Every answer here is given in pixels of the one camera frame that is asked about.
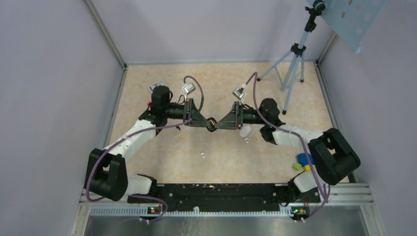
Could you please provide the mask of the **black charging case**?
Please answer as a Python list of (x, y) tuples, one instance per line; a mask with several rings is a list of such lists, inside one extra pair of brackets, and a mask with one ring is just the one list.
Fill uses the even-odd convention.
[(215, 127), (217, 124), (217, 121), (215, 120), (215, 118), (210, 117), (207, 119), (207, 122), (208, 122), (207, 130), (209, 132), (214, 132), (217, 130), (217, 128)]

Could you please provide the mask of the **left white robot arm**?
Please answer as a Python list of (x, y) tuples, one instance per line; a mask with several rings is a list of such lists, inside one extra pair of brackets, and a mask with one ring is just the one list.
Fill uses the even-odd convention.
[(84, 189), (87, 200), (91, 193), (99, 199), (119, 201), (124, 195), (138, 194), (145, 203), (157, 199), (156, 180), (136, 174), (128, 175), (126, 165), (144, 144), (169, 128), (169, 119), (181, 120), (181, 125), (203, 127), (213, 132), (215, 121), (206, 119), (195, 107), (193, 99), (183, 104), (171, 102), (170, 94), (153, 96), (148, 108), (124, 135), (104, 149), (95, 148), (89, 154)]

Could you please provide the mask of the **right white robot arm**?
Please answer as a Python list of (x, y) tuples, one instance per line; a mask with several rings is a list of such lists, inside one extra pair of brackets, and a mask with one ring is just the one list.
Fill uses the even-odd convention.
[(239, 129), (245, 124), (261, 124), (262, 138), (274, 145), (286, 145), (306, 151), (310, 169), (289, 181), (289, 198), (301, 203), (308, 191), (318, 185), (336, 185), (356, 170), (361, 162), (336, 128), (315, 132), (287, 125), (279, 118), (276, 101), (265, 98), (259, 108), (235, 102), (230, 112), (216, 125), (216, 129)]

